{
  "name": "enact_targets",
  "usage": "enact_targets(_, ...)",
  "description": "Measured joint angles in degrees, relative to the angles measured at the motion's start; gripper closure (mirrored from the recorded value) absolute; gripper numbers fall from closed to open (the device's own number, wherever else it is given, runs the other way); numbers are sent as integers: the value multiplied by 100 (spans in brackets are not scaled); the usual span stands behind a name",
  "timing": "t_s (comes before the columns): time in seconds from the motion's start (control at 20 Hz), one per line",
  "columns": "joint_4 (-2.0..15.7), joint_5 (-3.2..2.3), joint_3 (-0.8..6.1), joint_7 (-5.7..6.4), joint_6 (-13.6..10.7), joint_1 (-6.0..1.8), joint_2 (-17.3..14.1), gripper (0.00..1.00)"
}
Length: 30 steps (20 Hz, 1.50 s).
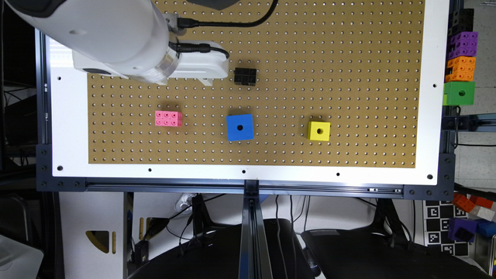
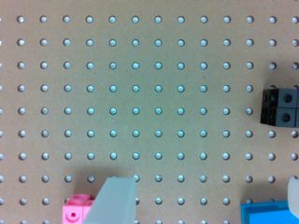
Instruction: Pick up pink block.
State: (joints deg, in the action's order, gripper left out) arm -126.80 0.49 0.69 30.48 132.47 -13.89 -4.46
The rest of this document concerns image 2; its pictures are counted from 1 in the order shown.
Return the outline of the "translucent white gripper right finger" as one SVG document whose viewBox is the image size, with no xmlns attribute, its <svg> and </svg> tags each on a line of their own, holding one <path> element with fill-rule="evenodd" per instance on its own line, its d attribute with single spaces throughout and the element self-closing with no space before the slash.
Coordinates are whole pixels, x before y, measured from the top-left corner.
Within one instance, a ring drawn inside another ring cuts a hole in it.
<svg viewBox="0 0 299 224">
<path fill-rule="evenodd" d="M 291 213 L 299 217 L 299 179 L 292 176 L 288 183 L 288 206 Z"/>
</svg>

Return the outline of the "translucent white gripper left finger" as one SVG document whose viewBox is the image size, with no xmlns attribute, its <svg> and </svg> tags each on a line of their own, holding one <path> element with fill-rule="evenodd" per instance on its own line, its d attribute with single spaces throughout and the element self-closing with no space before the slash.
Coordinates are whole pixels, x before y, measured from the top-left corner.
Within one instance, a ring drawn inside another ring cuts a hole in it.
<svg viewBox="0 0 299 224">
<path fill-rule="evenodd" d="M 109 177 L 82 224 L 135 224 L 135 198 L 133 178 Z"/>
</svg>

